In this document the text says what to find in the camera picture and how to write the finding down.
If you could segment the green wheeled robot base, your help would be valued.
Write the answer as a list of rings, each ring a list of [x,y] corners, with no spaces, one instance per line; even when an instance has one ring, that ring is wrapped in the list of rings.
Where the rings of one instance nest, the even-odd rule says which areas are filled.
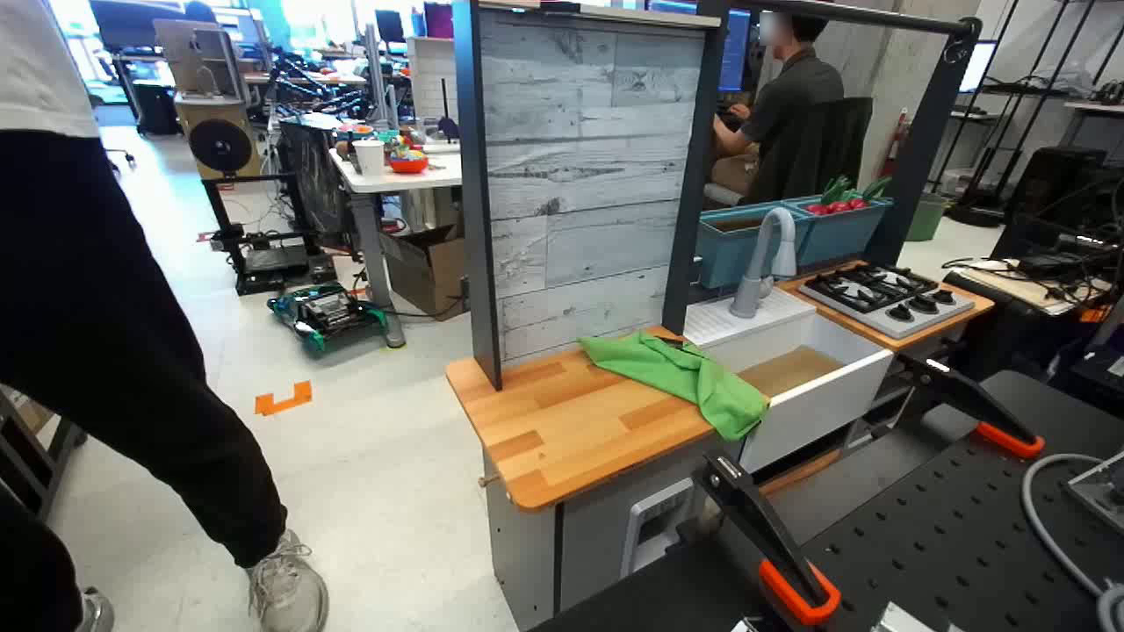
[[[387,313],[373,301],[356,300],[339,281],[306,281],[281,287],[266,300],[266,308],[300,336],[309,360],[333,354],[387,331]]]

